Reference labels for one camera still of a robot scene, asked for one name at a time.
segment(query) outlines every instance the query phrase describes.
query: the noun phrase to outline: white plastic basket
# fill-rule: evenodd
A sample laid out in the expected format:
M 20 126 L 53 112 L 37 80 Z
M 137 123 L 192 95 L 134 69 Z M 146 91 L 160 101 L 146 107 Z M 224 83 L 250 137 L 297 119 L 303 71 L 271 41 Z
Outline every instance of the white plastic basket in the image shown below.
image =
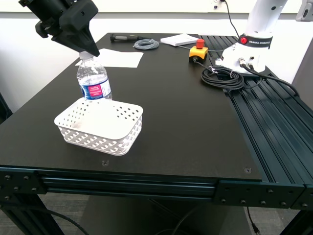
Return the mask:
M 112 155 L 126 154 L 141 131 L 143 109 L 110 100 L 80 98 L 54 123 L 66 142 Z

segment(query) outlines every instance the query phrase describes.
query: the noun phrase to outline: screwdriver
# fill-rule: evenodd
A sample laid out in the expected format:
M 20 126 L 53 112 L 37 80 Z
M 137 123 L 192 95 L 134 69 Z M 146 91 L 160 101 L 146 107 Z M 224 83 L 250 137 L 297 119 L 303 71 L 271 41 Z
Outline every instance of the screwdriver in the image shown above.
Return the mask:
M 136 42 L 142 39 L 151 39 L 151 38 L 145 38 L 145 37 L 140 37 L 140 36 L 135 36 L 135 35 L 123 35 L 123 34 L 116 34 L 116 33 L 113 33 L 110 36 L 111 42 L 114 42 L 115 40 L 125 41 L 125 42 Z

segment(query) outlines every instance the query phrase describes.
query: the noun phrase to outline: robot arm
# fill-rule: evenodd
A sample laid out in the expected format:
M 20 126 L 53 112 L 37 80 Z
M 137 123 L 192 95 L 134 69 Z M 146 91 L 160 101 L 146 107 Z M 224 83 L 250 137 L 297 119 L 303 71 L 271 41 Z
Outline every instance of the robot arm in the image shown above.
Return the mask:
M 77 52 L 87 51 L 98 56 L 99 50 L 89 30 L 90 20 L 98 13 L 92 0 L 20 0 L 41 21 L 36 32 Z
M 234 71 L 248 73 L 241 68 L 239 61 L 252 64 L 257 72 L 265 70 L 264 57 L 270 48 L 272 33 L 287 0 L 257 0 L 249 14 L 245 33 L 237 43 L 223 52 L 222 65 Z M 313 21 L 313 0 L 303 0 L 297 21 Z

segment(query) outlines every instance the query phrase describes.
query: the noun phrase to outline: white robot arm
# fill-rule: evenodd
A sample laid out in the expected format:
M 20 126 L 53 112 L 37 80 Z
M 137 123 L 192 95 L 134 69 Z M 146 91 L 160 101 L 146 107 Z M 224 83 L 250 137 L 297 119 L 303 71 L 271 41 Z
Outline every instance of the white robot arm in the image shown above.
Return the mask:
M 258 0 L 249 14 L 245 33 L 237 43 L 223 52 L 222 60 L 217 60 L 216 65 L 248 73 L 240 67 L 241 60 L 251 63 L 257 72 L 264 71 L 263 58 L 270 47 L 272 33 L 286 2 L 287 0 Z M 296 20 L 313 21 L 313 0 L 303 0 Z

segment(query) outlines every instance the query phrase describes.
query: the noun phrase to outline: white paper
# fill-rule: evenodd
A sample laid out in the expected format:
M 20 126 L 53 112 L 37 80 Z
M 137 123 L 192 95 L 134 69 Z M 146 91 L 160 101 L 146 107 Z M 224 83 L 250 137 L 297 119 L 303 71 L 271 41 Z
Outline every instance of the white paper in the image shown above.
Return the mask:
M 195 43 L 197 40 L 198 38 L 192 37 L 185 33 L 168 37 L 168 38 L 161 38 L 162 43 L 170 44 L 175 47 Z
M 109 49 L 100 49 L 99 51 L 100 55 L 94 59 L 104 67 L 137 68 L 143 55 L 142 52 L 120 52 Z

